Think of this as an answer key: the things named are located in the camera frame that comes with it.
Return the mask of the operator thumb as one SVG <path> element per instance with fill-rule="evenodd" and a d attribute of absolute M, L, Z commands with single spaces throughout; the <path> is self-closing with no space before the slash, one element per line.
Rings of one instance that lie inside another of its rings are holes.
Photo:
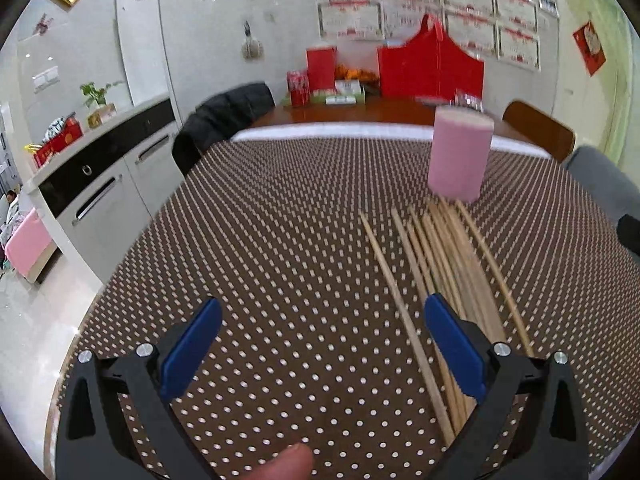
<path fill-rule="evenodd" d="M 314 454 L 302 442 L 283 450 L 268 463 L 244 476 L 245 480 L 307 480 L 314 469 Z"/>

